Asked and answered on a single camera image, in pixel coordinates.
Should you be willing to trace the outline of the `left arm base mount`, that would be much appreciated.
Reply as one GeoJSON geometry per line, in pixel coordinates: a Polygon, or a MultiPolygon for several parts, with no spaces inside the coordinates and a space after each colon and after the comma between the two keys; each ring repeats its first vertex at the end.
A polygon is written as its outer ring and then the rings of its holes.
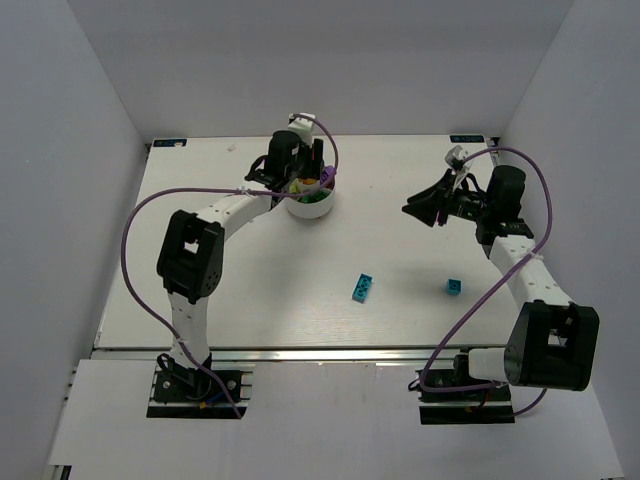
{"type": "Polygon", "coordinates": [[[168,354],[156,358],[146,417],[151,419],[239,420],[251,398],[253,373],[214,370],[224,388],[197,368],[186,368],[168,354]]]}

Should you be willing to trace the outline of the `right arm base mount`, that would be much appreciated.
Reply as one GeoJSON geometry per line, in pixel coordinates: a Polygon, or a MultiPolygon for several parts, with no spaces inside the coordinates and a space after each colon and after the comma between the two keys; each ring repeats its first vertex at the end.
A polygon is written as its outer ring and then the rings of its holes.
{"type": "Polygon", "coordinates": [[[416,392],[419,401],[422,425],[490,425],[515,422],[511,393],[507,386],[483,388],[462,392],[442,392],[451,387],[469,387],[486,383],[469,374],[469,348],[453,357],[452,366],[444,369],[432,368],[426,376],[426,385],[436,389],[427,392],[419,385],[419,378],[411,381],[407,388],[416,392]]]}

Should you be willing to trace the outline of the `long teal lego brick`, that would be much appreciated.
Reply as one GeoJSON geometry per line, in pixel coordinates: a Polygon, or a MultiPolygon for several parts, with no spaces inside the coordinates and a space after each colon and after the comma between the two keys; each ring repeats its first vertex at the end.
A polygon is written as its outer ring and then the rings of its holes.
{"type": "Polygon", "coordinates": [[[362,273],[354,287],[352,299],[358,303],[364,303],[371,289],[372,281],[373,278],[371,276],[362,273]]]}

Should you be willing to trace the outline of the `small teal lego brick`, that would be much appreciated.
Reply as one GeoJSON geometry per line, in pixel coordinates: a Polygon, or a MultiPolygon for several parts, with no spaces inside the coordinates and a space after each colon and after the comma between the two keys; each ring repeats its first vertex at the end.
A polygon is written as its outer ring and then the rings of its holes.
{"type": "Polygon", "coordinates": [[[449,295],[460,295],[462,291],[462,282],[458,279],[448,279],[445,285],[445,291],[449,295]]]}

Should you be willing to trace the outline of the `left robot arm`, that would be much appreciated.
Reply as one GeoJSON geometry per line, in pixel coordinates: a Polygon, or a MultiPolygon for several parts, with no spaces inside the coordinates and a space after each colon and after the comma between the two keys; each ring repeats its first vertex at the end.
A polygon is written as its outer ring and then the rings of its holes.
{"type": "Polygon", "coordinates": [[[177,332],[170,357],[183,367],[209,367],[208,297],[220,283],[225,242],[255,218],[273,210],[296,178],[320,179],[323,141],[313,129],[292,125],[275,132],[266,157],[254,162],[238,195],[229,194],[196,212],[171,216],[157,262],[177,332]]]}

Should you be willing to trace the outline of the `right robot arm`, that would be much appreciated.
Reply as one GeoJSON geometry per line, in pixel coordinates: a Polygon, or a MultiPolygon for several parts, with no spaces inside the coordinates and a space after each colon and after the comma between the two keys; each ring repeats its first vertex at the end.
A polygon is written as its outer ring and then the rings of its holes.
{"type": "Polygon", "coordinates": [[[590,381],[599,316],[575,303],[557,284],[538,253],[539,242],[520,216],[526,174],[513,166],[493,169],[486,189],[473,175],[453,169],[408,198],[404,213],[433,227],[449,217],[476,225],[476,240],[500,271],[519,315],[505,346],[470,348],[454,362],[457,379],[442,387],[419,378],[428,392],[464,392],[509,384],[582,391],[590,381]]]}

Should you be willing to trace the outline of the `light purple lego brick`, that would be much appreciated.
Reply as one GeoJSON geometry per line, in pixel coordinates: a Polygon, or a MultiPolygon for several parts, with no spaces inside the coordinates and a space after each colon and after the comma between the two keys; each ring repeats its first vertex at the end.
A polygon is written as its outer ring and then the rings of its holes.
{"type": "Polygon", "coordinates": [[[331,165],[326,166],[321,172],[321,183],[322,184],[331,184],[333,182],[333,178],[335,176],[335,168],[331,165]]]}

